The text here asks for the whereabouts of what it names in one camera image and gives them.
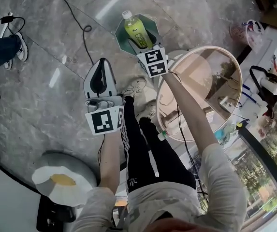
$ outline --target black bag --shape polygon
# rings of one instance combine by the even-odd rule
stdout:
[[[262,87],[258,80],[256,79],[255,75],[253,74],[252,70],[257,70],[257,71],[261,71],[264,72],[268,81],[272,82],[272,83],[277,83],[277,76],[271,73],[268,73],[266,69],[259,67],[259,66],[251,66],[250,68],[250,75],[256,85],[256,87],[259,90],[258,95],[260,96],[260,98],[267,102],[267,108],[268,111],[265,113],[266,116],[274,118],[274,112],[273,112],[273,108],[277,102],[277,95],[274,95],[272,92],[270,92],[268,89]]]

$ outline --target bottle cap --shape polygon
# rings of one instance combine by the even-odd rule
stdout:
[[[162,133],[158,134],[158,138],[160,141],[164,141],[164,139],[167,137],[169,137],[169,136],[167,135],[166,131],[163,131]]]
[[[129,11],[129,10],[127,10],[127,11],[125,11],[125,12],[123,12],[122,13],[122,17],[123,17],[123,19],[130,19],[131,17],[132,17],[133,15],[132,15],[132,13]]]

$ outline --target marble floor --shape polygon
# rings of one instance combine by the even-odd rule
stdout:
[[[231,40],[229,24],[260,16],[254,0],[68,1],[81,24],[92,26],[86,33],[90,54],[111,62],[119,90],[144,75],[114,38],[124,10],[155,20],[167,52],[213,44],[236,56],[243,46]],[[0,17],[9,12],[26,20],[22,33],[29,58],[15,58],[10,71],[0,67],[0,163],[31,184],[34,161],[44,152],[60,151],[78,157],[98,174],[102,137],[91,134],[84,116],[82,84],[91,63],[80,28],[63,0],[0,0]],[[59,78],[51,86],[56,71]],[[124,160],[122,147],[120,154]]]

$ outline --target shoe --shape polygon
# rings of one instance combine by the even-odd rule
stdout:
[[[123,96],[131,96],[135,98],[138,94],[143,91],[143,88],[146,86],[146,80],[142,77],[136,78],[131,81],[128,87],[122,92]]]
[[[21,40],[21,46],[20,46],[20,50],[17,52],[17,57],[21,60],[21,61],[26,61],[28,58],[28,48],[27,48],[27,44],[24,41],[21,33],[16,33],[16,35],[20,38]]]
[[[4,63],[4,67],[7,71],[9,71],[13,66],[13,60],[9,60],[8,62]]]
[[[141,118],[149,118],[152,119],[156,114],[156,100],[149,101],[146,104],[146,107],[143,111],[141,111],[137,116],[136,120],[139,121]]]

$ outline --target basket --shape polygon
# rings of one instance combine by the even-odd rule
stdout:
[[[231,38],[235,41],[239,41],[241,43],[249,45],[247,30],[248,30],[248,23],[246,25],[231,24],[230,25]]]

